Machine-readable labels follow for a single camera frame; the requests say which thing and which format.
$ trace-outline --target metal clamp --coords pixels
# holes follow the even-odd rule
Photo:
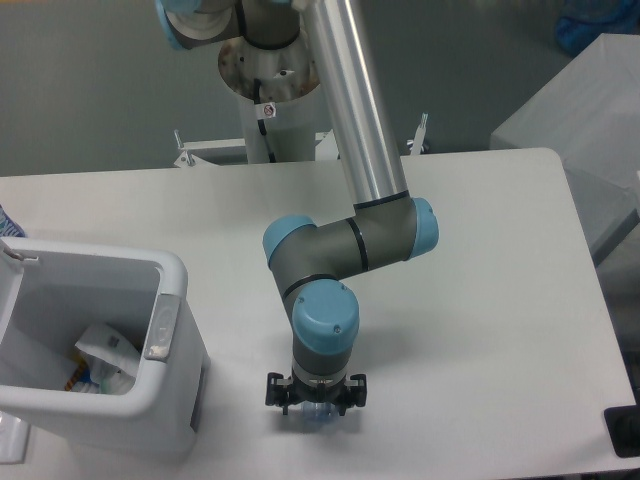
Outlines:
[[[182,143],[182,139],[180,138],[180,132],[178,130],[173,131],[173,136],[176,137],[176,145],[178,146],[178,151],[184,153],[187,159],[187,165],[193,167],[196,164],[196,161],[191,156],[191,152],[188,148],[185,148],[184,143]]]

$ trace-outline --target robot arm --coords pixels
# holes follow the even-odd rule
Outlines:
[[[355,210],[351,218],[320,227],[306,216],[284,217],[265,232],[265,254],[293,331],[291,376],[268,375],[266,403],[285,414],[302,401],[333,403],[340,415],[365,405],[366,377],[347,378],[358,302],[340,280],[409,260],[438,242],[431,206],[409,195],[358,4],[242,0],[235,6],[246,21],[240,21],[245,40],[254,45],[260,39],[259,48],[268,48],[265,42],[282,48],[286,42],[277,42],[294,34],[293,23],[299,26],[302,16]],[[268,30],[278,22],[291,28],[271,36]]]

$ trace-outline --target light blue joint cap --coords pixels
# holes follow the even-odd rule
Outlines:
[[[267,256],[267,263],[271,263],[273,252],[276,251],[278,245],[280,245],[285,238],[299,228],[306,227],[307,225],[316,226],[313,220],[306,215],[288,215],[279,218],[269,225],[262,237],[262,247],[264,248],[264,254]]]
[[[193,13],[200,8],[202,0],[160,0],[168,12]]]
[[[291,323],[294,334],[309,350],[337,355],[353,347],[358,336],[358,300],[337,280],[316,280],[300,291]]]
[[[440,231],[438,229],[438,220],[433,214],[433,208],[424,198],[413,198],[413,204],[416,207],[416,239],[413,242],[413,250],[411,256],[417,257],[423,253],[430,252],[438,244]]]
[[[180,42],[178,42],[178,39],[173,34],[171,25],[169,25],[169,20],[167,20],[167,16],[164,13],[164,6],[160,0],[156,0],[156,12],[158,13],[158,20],[160,20],[162,30],[164,31],[167,40],[169,40],[171,47],[175,50],[186,50],[186,48],[180,45]]]

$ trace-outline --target sticker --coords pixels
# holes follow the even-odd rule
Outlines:
[[[276,104],[274,102],[256,105],[256,117],[258,120],[268,120],[276,117]]]

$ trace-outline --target blue object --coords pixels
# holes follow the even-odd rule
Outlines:
[[[26,237],[24,230],[9,218],[0,205],[0,237]]]
[[[174,13],[193,13],[202,5],[202,0],[161,0],[161,2],[165,10]]]
[[[412,200],[416,207],[416,239],[413,242],[413,250],[411,250],[409,259],[433,250],[440,238],[438,220],[433,214],[433,208],[429,202],[424,198],[413,198]]]
[[[602,33],[633,33],[639,18],[640,0],[565,0],[556,40],[575,57]]]
[[[269,225],[269,228],[267,228],[262,237],[262,247],[264,248],[264,254],[267,256],[267,263],[271,263],[273,252],[276,251],[278,245],[280,245],[285,238],[299,228],[306,227],[307,225],[316,226],[313,220],[306,215],[288,215],[279,218]]]
[[[158,20],[160,20],[160,26],[162,26],[162,30],[164,31],[167,40],[169,40],[169,45],[175,50],[186,50],[178,39],[173,34],[173,30],[171,30],[171,25],[169,25],[169,20],[167,20],[167,15],[164,11],[164,6],[160,0],[156,0],[156,12],[158,14]]]
[[[291,317],[294,334],[305,347],[319,355],[337,355],[353,347],[360,307],[342,283],[316,280],[302,289]]]

